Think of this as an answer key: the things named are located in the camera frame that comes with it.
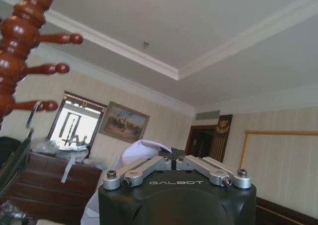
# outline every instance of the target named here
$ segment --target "metal link bar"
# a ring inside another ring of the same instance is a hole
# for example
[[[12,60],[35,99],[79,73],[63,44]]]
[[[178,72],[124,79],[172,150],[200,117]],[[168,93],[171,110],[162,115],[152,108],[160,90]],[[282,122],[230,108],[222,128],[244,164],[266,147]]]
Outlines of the metal link bar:
[[[211,157],[204,157],[202,161],[208,163],[211,166],[216,168],[225,170],[229,175],[230,179],[232,180],[233,184],[241,189],[248,189],[251,187],[251,178],[247,174],[247,171],[244,169],[238,170],[238,172],[232,172],[225,164],[211,158]]]
[[[148,175],[155,170],[171,170],[171,160],[167,157],[156,156],[140,167],[127,171],[122,181],[124,187],[135,187],[141,185]]]
[[[177,169],[183,170],[195,169],[199,173],[209,178],[210,182],[215,185],[224,187],[230,186],[232,184],[230,176],[225,170],[215,168],[192,155],[179,158],[176,161],[176,167]]]

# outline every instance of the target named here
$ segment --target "white cloth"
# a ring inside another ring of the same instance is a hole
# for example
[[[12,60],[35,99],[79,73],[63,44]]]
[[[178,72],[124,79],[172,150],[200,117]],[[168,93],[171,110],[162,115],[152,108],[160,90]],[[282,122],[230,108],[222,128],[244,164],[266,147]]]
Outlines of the white cloth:
[[[139,140],[127,147],[124,152],[115,159],[115,162],[110,169],[117,170],[134,160],[144,158],[150,159],[158,155],[159,150],[163,148],[172,153],[171,148],[152,141]],[[102,184],[102,179],[99,180],[97,188]],[[81,225],[99,225],[99,207],[98,207],[98,190],[95,191],[85,207],[84,214],[80,221]]]

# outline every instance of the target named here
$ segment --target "wall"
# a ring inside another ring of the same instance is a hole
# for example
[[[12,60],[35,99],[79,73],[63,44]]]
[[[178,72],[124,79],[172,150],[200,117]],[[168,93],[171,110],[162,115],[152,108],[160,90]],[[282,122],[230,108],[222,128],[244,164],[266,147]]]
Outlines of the wall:
[[[224,162],[239,167],[245,130],[318,131],[318,107],[236,114]],[[318,137],[251,135],[245,168],[263,199],[318,218]]]
[[[39,65],[47,60],[32,56],[28,64]],[[103,104],[114,101],[150,116],[143,139],[162,143],[166,146],[184,149],[192,117],[156,104],[152,101],[115,88],[92,77],[71,71],[67,75],[30,75],[18,85],[17,102],[52,99],[60,103],[64,90],[87,97]],[[56,112],[41,112],[34,117],[34,142],[48,135]],[[29,112],[14,111],[5,117],[0,136],[24,139],[28,131],[25,123]],[[97,133],[91,150],[91,157],[104,161],[110,166],[129,143]]]

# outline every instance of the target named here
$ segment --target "picture frame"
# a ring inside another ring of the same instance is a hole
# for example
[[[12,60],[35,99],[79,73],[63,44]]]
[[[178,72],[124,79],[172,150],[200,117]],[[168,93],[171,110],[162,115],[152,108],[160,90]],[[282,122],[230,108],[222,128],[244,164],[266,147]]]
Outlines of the picture frame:
[[[99,133],[134,143],[142,139],[149,116],[115,102],[109,102]]]

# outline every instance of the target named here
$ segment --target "door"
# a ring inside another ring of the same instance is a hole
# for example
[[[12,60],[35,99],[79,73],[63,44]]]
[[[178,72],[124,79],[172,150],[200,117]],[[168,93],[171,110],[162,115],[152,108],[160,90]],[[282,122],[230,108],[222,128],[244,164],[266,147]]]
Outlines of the door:
[[[209,156],[215,128],[216,125],[192,126],[185,153],[200,158]]]

